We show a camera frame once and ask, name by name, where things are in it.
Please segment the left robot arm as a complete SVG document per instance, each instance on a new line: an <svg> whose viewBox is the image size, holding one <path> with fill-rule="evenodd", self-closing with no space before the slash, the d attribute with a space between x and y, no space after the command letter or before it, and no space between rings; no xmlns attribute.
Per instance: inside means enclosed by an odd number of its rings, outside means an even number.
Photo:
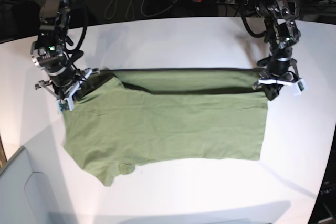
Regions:
<svg viewBox="0 0 336 224"><path fill-rule="evenodd" d="M257 62L262 72L253 89L263 88L269 101L274 100L284 86L302 93L305 84L299 76L297 61L292 57L293 47L299 42L301 32L287 0L255 0L255 10L264 20L265 31L257 34L251 30L245 7L241 8L242 22L252 37L262 38L269 45L269 54Z"/></svg>

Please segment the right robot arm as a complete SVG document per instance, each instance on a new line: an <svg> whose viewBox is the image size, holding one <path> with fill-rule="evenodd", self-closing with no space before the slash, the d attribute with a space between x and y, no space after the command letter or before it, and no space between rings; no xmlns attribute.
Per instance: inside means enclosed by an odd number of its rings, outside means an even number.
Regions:
<svg viewBox="0 0 336 224"><path fill-rule="evenodd" d="M83 56L80 49L88 28L84 14L82 34L77 45L68 36L72 0L45 0L39 14L40 27L30 54L36 67L45 71L49 80L39 81L35 89L43 88L53 95L59 112L74 109L74 96L89 77L99 69L80 70L75 62Z"/></svg>

